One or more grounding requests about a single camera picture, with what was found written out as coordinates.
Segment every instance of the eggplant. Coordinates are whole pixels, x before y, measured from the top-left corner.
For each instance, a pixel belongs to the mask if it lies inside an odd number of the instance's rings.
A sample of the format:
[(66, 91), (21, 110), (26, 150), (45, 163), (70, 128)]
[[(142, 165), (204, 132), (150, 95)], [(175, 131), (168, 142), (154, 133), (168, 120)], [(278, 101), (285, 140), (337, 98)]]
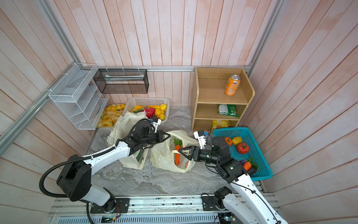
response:
[(241, 160), (240, 164), (243, 166), (247, 161), (248, 161), (248, 159)]
[(251, 168), (247, 171), (247, 174), (249, 174), (250, 176), (254, 175), (257, 172), (257, 167), (256, 166), (251, 166)]

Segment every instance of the white plastic bag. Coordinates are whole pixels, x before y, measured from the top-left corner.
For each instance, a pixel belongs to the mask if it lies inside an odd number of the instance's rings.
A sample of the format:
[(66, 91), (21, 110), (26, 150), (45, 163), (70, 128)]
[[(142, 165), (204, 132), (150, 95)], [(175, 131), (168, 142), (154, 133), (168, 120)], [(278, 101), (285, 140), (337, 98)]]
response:
[[(185, 156), (175, 150), (174, 138), (180, 139), (183, 142), (184, 148), (192, 145), (200, 146), (199, 142), (196, 139), (189, 137), (186, 131), (183, 130), (171, 131), (167, 133), (171, 135), (169, 139), (154, 145), (150, 149), (150, 161), (152, 162), (152, 165), (156, 168), (170, 170), (178, 173), (185, 173), (191, 170), (195, 164), (195, 161), (189, 161), (187, 158), (185, 158)], [(176, 153), (180, 154), (179, 167), (174, 164), (174, 155)]]
[[(113, 126), (110, 135), (108, 136), (107, 139), (108, 146), (112, 146), (113, 144), (115, 144), (117, 139), (126, 137), (129, 131), (132, 129), (132, 127), (140, 119), (143, 118), (147, 118), (145, 112), (133, 114), (127, 111), (124, 114), (124, 116), (120, 116), (116, 124)], [(123, 167), (142, 170), (147, 154), (148, 154), (148, 149), (145, 149), (143, 152), (139, 150), (135, 152), (133, 155), (119, 159), (119, 161), (122, 163)]]

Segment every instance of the white mesh organizer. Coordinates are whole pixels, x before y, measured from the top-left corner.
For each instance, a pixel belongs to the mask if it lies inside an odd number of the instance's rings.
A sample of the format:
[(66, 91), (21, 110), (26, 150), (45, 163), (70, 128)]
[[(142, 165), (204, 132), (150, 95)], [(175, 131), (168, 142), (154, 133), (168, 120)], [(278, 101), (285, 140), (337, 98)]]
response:
[(96, 72), (96, 65), (85, 70), (75, 64), (49, 94), (77, 129), (94, 130), (109, 99), (97, 85), (89, 86)]

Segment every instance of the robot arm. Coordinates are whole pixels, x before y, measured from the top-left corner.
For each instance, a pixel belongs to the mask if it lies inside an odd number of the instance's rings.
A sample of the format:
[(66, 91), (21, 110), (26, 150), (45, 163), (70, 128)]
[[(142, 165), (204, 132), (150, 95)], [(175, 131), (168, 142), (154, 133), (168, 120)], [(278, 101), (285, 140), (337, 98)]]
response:
[[(71, 201), (92, 202), (97, 204), (103, 212), (112, 212), (116, 204), (115, 197), (107, 189), (92, 185), (91, 176), (118, 159), (168, 139), (169, 134), (162, 130), (157, 131), (159, 124), (160, 120), (157, 118), (151, 121), (141, 119), (133, 126), (129, 134), (118, 139), (116, 144), (83, 157), (71, 156), (68, 161), (60, 163), (44, 173), (39, 183), (40, 190), (52, 197), (68, 197)], [(44, 188), (44, 179), (51, 171), (63, 165), (64, 168), (56, 183), (65, 195), (48, 192)]]
[(287, 222), (271, 207), (256, 188), (250, 175), (230, 154), (229, 145), (224, 137), (212, 138), (212, 150), (189, 146), (179, 152), (189, 160), (216, 164), (215, 170), (246, 201), (251, 210), (244, 206), (227, 187), (215, 192), (218, 208), (226, 208), (234, 213), (244, 224), (287, 224)]

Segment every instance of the blue plastic basket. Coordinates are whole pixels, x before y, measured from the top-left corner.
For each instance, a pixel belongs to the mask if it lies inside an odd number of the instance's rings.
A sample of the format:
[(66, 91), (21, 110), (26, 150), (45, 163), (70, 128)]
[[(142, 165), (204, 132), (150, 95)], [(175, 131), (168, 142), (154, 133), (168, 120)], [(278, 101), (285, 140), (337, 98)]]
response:
[(263, 156), (261, 149), (258, 147), (258, 144), (253, 137), (250, 129), (248, 128), (220, 128), (214, 130), (214, 137), (230, 137), (234, 138), (240, 136), (242, 138), (242, 142), (246, 143), (250, 149), (246, 154), (240, 154), (236, 151), (236, 145), (230, 146), (231, 157), (236, 159), (237, 161), (241, 161), (244, 159), (249, 159), (250, 156), (253, 157), (253, 161), (256, 162), (259, 166), (257, 172), (251, 177), (252, 181), (265, 180), (272, 177), (272, 171)]

